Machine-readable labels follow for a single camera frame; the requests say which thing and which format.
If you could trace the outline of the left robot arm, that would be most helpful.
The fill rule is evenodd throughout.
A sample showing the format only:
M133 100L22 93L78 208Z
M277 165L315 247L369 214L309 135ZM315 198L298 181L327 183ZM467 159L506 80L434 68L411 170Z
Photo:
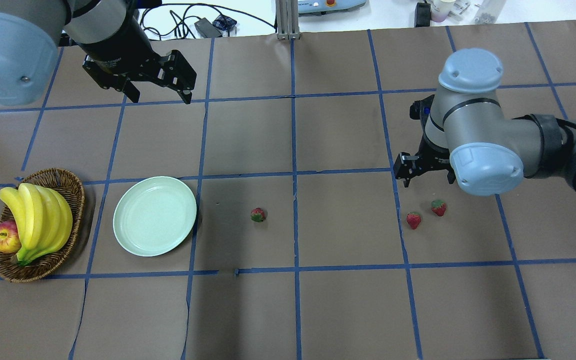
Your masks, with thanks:
M62 39L86 54L82 68L101 89L133 103L135 82L175 91L190 104L197 73L176 49L160 55L138 23L138 11L160 0L0 0L0 105L38 100L50 82Z

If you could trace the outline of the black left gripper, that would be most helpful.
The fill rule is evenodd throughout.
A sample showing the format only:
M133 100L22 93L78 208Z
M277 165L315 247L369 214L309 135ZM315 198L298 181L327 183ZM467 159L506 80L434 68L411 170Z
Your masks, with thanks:
M141 93L130 79L172 89L189 105L197 79L195 69L181 51L172 49L161 55L150 45L149 40L123 47L110 41L83 43L86 57L82 68L101 89L121 92L132 103L138 103Z

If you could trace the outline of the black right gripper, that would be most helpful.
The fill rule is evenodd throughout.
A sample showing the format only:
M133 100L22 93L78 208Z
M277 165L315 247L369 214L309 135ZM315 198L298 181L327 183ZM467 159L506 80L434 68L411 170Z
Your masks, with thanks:
M446 170L446 180L450 185L457 180L457 175L450 165L449 151L435 145L426 134L426 125L434 125L430 119L432 103L432 100L416 100L409 108L410 119L420 121L422 139L415 155L398 153L394 161L395 179L402 180L404 188L408 188L414 178L430 171Z

